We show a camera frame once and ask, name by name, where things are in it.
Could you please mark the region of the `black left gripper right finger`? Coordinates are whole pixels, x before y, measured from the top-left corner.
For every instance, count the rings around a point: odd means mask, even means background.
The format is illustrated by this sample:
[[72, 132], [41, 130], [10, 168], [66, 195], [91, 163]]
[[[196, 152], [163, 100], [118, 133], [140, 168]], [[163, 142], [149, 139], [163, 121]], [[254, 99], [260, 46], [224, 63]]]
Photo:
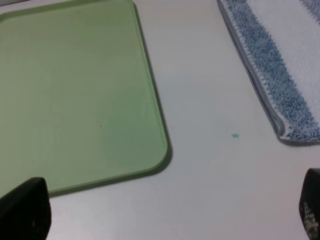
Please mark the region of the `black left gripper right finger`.
[[304, 230], [310, 240], [320, 239], [320, 169], [309, 168], [305, 174], [299, 214]]

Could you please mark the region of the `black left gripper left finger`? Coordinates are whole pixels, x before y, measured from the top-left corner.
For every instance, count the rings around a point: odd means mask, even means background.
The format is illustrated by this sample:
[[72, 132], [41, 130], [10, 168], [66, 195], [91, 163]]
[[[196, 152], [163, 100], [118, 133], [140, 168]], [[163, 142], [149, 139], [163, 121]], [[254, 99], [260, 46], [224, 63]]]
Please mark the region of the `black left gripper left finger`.
[[2, 240], [45, 240], [52, 212], [46, 181], [33, 177], [0, 198]]

